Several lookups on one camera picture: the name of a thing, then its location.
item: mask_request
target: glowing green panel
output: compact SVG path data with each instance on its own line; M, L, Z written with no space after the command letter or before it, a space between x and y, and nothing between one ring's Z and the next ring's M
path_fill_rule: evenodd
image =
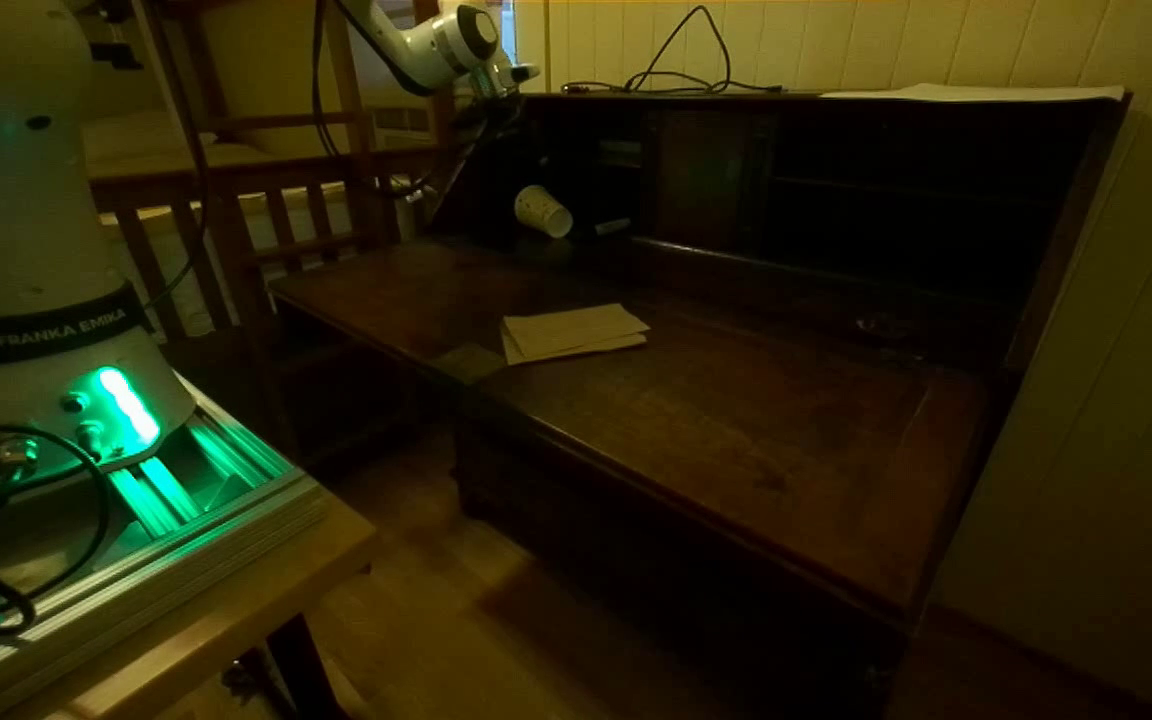
M160 436L160 419L147 417L142 394L129 385L124 371L99 369L98 385L113 397L113 405L124 411L142 446L153 446Z
M163 502L153 489L143 489L131 472L113 472L113 489L124 496L124 506L147 527L147 536L181 534L181 519L163 509Z
M257 482L270 478L257 465L249 465L242 451L232 451L211 428L195 428L192 441L199 446L199 451L209 458L209 465L224 482L242 482L242 484L257 489Z
M192 496L186 491L186 484L167 472L163 462L143 462L142 465L143 478L153 482L153 489L167 502L167 509L181 517L181 519L195 519L199 509L192 506Z

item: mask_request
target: white machine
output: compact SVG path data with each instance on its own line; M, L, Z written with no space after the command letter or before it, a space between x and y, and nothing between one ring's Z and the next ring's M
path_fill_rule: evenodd
M462 77L478 77L479 97L513 93L479 9L408 32L377 0L338 9L414 93ZM5 458L33 472L74 465L45 432L107 470L137 465L192 411L99 242L82 156L90 77L64 0L0 0L0 478Z

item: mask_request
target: wooden desk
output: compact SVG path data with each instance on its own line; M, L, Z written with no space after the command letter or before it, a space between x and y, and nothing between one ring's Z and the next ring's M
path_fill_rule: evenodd
M717 644L844 644L861 676L898 664L924 607L990 417L969 371L470 243L400 243L276 301L451 390L473 514L655 617L737 613ZM624 301L652 339L500 363L504 311L591 301ZM796 613L844 640L810 640ZM785 686L790 650L772 658Z
M271 554L235 564L195 549L217 544L217 536L195 536L181 554L192 554L186 555L192 572L211 572L204 592L176 599L163 590L153 605L156 619L137 619L137 634L99 650L75 674L36 670L24 686L0 689L0 718L156 718L262 644L271 654L302 718L339 718L302 613L367 564L377 527L313 482L262 523L279 534Z

